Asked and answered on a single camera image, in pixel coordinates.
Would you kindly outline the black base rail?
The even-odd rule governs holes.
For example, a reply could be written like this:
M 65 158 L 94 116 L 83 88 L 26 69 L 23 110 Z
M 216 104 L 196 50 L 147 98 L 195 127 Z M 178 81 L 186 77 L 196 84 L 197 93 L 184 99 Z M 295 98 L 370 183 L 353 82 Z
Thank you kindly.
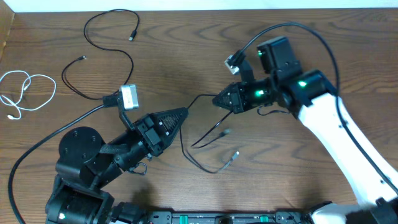
M 271 211 L 260 213 L 216 213 L 216 212 L 171 212 L 149 211 L 145 224 L 245 224 L 245 223 L 281 223 L 281 224 L 310 224 L 313 223 L 309 215 L 295 211 Z

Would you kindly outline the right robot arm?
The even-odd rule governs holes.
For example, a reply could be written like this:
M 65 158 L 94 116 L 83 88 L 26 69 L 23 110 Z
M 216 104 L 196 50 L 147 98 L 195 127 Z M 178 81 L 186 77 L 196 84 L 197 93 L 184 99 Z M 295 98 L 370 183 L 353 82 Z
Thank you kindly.
M 324 203 L 307 215 L 310 223 L 396 223 L 397 171 L 376 151 L 348 114 L 336 88 L 319 70 L 304 72 L 289 40 L 257 46 L 267 78 L 256 80 L 242 51 L 225 64 L 241 81 L 228 85 L 213 104 L 233 113 L 277 103 L 319 139 L 348 180 L 356 205 Z

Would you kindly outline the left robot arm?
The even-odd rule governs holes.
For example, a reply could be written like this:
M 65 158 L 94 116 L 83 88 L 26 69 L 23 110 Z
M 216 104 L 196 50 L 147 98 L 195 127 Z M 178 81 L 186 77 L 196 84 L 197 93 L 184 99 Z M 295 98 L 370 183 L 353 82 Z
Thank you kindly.
M 128 202 L 114 205 L 102 188 L 124 172 L 135 173 L 143 159 L 160 156 L 174 141 L 188 110 L 150 113 L 135 122 L 124 109 L 119 116 L 126 131 L 111 142 L 86 126 L 64 135 L 45 207 L 47 223 L 148 223 L 145 210 Z

